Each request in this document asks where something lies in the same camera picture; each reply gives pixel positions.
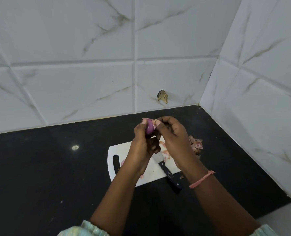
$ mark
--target kitchen knife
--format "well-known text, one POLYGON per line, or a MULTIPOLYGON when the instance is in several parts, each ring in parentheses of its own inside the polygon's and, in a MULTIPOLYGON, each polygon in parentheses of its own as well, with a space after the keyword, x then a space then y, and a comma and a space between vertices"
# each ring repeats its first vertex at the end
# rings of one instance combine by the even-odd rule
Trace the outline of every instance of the kitchen knife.
POLYGON ((171 183, 179 190, 183 188, 183 186, 175 179, 174 175, 170 172, 170 170, 165 166, 164 162, 164 156, 161 152, 157 154, 153 154, 153 158, 155 161, 159 164, 159 166, 162 168, 166 176, 169 178, 171 183))

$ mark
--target tiled wall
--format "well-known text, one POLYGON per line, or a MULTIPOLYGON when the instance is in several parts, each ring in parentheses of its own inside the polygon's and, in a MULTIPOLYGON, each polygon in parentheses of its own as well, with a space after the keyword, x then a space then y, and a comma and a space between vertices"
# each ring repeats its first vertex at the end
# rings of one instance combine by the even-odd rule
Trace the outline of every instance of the tiled wall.
POLYGON ((240 2, 0 0, 0 132, 199 103, 240 2))
POLYGON ((200 104, 291 196, 291 0, 242 0, 200 104))

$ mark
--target pink thread bracelet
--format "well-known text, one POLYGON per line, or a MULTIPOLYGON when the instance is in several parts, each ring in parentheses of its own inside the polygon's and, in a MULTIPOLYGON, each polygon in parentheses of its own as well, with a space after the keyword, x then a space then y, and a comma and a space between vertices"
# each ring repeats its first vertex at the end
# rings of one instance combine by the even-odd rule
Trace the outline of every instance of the pink thread bracelet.
POLYGON ((212 171, 212 170, 209 170, 208 173, 204 177, 202 177, 200 180, 198 180, 197 182, 195 182, 192 185, 190 185, 189 188, 190 189, 195 188, 197 185, 199 185, 201 182, 203 182, 203 180, 205 178, 207 178, 209 175, 213 175, 213 173, 215 173, 215 172, 212 171))

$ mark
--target person's right hand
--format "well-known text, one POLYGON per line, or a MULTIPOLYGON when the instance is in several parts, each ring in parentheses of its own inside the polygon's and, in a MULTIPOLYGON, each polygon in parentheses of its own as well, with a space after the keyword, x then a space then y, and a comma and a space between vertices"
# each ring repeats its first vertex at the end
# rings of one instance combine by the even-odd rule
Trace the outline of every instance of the person's right hand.
POLYGON ((156 130, 164 137, 167 151, 174 159, 176 166, 182 170, 190 165, 192 159, 196 157, 185 127, 171 116, 160 117, 155 124, 156 130))

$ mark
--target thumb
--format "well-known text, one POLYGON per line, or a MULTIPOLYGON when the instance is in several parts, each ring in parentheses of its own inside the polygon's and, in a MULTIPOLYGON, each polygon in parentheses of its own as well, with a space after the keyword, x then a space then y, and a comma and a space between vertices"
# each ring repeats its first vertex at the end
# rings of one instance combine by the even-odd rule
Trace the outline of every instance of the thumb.
POLYGON ((145 130, 147 129, 147 126, 148 126, 147 119, 143 119, 142 122, 134 128, 134 134, 136 135, 136 137, 145 138, 145 130))
POLYGON ((164 137, 165 141, 171 140, 174 135, 168 130, 167 126, 162 123, 160 120, 155 120, 156 129, 160 132, 160 134, 164 137))

